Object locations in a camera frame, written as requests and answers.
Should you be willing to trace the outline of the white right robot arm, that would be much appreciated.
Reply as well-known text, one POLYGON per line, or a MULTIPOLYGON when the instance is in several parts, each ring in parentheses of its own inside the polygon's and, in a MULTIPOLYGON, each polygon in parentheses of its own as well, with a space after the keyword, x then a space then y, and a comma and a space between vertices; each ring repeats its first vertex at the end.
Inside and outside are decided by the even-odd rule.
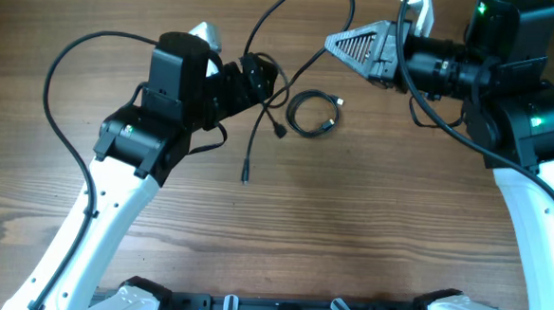
MULTIPOLYGON (((367 81, 410 93, 430 126, 479 153, 512 221, 528 310, 554 310, 554 86, 544 80, 552 0, 476 0, 462 43, 431 36, 432 0, 410 21, 334 33, 324 46, 367 81)), ((447 289, 370 310, 499 310, 447 289)))

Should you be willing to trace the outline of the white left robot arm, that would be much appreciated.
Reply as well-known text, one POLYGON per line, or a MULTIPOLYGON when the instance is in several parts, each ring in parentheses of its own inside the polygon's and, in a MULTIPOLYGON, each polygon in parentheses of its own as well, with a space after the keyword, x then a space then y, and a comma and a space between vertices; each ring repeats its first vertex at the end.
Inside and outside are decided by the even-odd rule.
POLYGON ((137 216, 172 169, 193 155, 192 135, 264 103, 275 64, 254 53, 222 63, 186 32, 153 42, 149 76, 101 125, 84 185, 44 257, 4 310, 87 310, 103 273, 137 216))

